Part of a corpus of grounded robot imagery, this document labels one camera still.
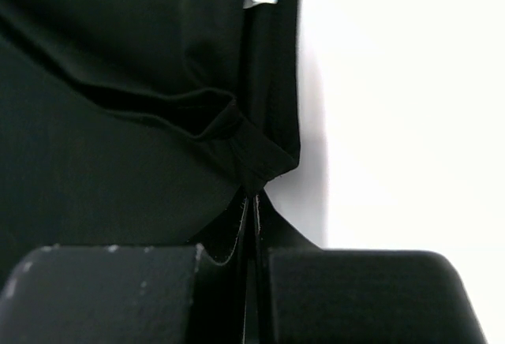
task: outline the black cloth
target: black cloth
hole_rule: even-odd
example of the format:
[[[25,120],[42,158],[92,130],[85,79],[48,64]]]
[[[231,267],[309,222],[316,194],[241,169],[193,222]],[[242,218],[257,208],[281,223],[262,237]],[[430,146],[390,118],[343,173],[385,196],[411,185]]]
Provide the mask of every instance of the black cloth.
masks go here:
[[[179,244],[295,168],[297,0],[243,1],[0,0],[0,273]]]

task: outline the white surface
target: white surface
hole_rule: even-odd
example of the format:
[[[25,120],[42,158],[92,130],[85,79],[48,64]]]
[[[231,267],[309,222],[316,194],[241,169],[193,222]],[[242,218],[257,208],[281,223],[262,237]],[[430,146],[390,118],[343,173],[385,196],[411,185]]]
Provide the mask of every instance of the white surface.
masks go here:
[[[429,249],[505,342],[505,0],[302,0],[301,166],[275,206],[328,248]]]

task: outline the white background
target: white background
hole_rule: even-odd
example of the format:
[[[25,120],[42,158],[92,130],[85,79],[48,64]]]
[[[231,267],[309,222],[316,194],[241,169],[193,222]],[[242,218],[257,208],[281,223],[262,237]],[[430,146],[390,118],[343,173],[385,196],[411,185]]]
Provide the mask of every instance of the white background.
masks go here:
[[[505,0],[302,0],[299,55],[279,212],[328,248],[444,254],[505,343]]]

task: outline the black garment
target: black garment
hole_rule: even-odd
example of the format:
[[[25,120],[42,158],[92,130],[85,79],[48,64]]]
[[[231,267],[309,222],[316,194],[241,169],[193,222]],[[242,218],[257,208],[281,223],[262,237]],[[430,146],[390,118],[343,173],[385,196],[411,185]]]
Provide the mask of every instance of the black garment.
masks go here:
[[[297,0],[242,6],[0,0],[0,271],[183,242],[295,168]]]

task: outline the white table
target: white table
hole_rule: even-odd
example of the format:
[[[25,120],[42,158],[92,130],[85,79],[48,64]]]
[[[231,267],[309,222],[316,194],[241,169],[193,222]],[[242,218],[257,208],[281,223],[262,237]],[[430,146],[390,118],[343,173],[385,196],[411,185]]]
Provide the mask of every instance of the white table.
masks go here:
[[[442,253],[505,342],[505,0],[302,0],[300,22],[274,205],[327,248]]]

